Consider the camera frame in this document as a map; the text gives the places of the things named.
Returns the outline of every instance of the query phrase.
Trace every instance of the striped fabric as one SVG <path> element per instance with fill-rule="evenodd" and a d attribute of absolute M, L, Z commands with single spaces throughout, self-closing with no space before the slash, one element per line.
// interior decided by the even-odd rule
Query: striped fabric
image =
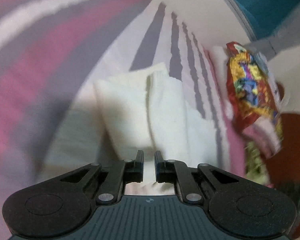
<path fill-rule="evenodd" d="M 9 237 L 4 200 L 34 183 L 58 127 L 85 100 L 85 88 L 159 62 L 182 80 L 190 105 L 215 122 L 219 166 L 229 170 L 209 62 L 168 6 L 159 0 L 0 0 L 0 239 Z"/>

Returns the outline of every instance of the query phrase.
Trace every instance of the white cloth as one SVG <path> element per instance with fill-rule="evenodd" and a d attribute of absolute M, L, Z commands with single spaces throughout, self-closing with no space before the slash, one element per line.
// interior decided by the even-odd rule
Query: white cloth
<path fill-rule="evenodd" d="M 155 184 L 154 152 L 164 159 L 217 166 L 216 130 L 185 101 L 181 81 L 169 77 L 163 63 L 95 82 L 98 109 L 121 159 L 145 152 L 144 182 L 126 193 L 160 195 L 171 187 Z"/>

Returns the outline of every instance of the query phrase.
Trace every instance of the colorful foil wrapper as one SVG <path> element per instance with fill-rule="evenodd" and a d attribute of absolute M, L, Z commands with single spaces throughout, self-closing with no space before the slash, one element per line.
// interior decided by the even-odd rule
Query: colorful foil wrapper
<path fill-rule="evenodd" d="M 269 78 L 262 54 L 252 55 L 237 42 L 227 44 L 232 55 L 228 61 L 227 89 L 234 108 L 234 126 L 239 133 L 254 140 L 271 157 L 281 148 L 282 127 L 274 96 L 277 89 Z M 251 135 L 251 128 L 258 136 Z"/>

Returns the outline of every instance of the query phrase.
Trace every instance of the circular pad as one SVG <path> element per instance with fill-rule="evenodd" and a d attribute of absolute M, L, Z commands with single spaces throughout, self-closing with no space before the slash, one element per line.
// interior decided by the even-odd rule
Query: circular pad
<path fill-rule="evenodd" d="M 36 192 L 25 189 L 12 194 L 2 214 L 10 231 L 28 238 L 51 238 L 71 232 L 90 215 L 90 201 L 82 192 Z"/>
<path fill-rule="evenodd" d="M 209 203 L 212 219 L 226 232 L 244 237 L 270 237 L 287 231 L 296 208 L 286 195 L 272 189 L 219 192 Z"/>
<path fill-rule="evenodd" d="M 273 210 L 273 203 L 262 196 L 248 195 L 238 199 L 237 208 L 248 216 L 263 217 Z"/>
<path fill-rule="evenodd" d="M 57 212 L 63 205 L 63 201 L 56 195 L 41 194 L 29 198 L 26 202 L 26 209 L 39 216 L 51 215 Z"/>

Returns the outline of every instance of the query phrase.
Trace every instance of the ribbed black surface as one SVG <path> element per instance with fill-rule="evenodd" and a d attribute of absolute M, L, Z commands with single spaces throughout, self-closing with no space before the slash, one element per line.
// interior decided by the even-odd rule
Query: ribbed black surface
<path fill-rule="evenodd" d="M 14 236 L 11 240 L 22 240 Z M 99 207 L 90 221 L 59 240 L 235 240 L 216 228 L 199 207 L 177 196 L 123 196 Z M 278 240 L 288 240 L 281 236 Z"/>

